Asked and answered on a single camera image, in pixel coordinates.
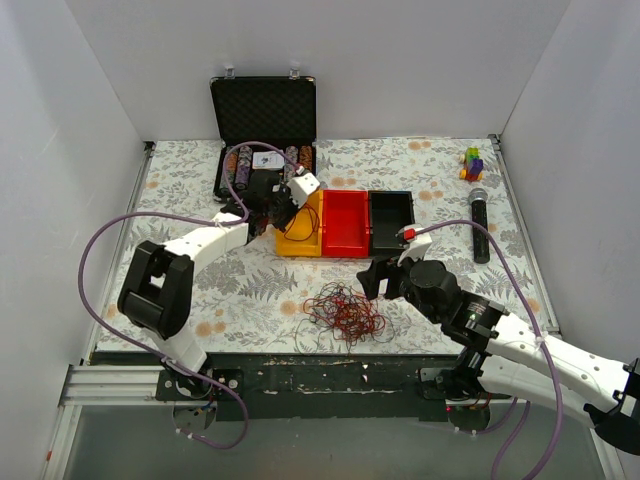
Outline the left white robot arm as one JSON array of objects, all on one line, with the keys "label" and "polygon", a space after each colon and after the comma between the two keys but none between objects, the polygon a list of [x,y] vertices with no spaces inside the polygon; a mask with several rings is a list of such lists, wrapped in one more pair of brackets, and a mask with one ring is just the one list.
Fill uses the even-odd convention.
[{"label": "left white robot arm", "polygon": [[183,369],[178,387],[188,398],[203,399],[213,386],[211,373],[202,368],[206,352],[188,326],[195,277],[262,235],[269,225],[285,231],[318,188],[316,177],[303,168],[288,182],[274,171],[262,170],[237,198],[228,199],[209,226],[163,244],[144,241],[136,247],[118,310],[145,332],[162,357]]}]

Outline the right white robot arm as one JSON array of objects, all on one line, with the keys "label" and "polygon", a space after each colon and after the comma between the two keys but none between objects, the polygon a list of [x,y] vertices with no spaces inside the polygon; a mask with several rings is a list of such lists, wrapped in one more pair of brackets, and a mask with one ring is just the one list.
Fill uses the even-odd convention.
[{"label": "right white robot arm", "polygon": [[435,260],[376,258],[357,274],[367,299],[403,299],[462,346],[428,386],[449,400],[482,393],[558,408],[618,450],[639,452],[639,363],[609,360],[534,328],[460,288]]}]

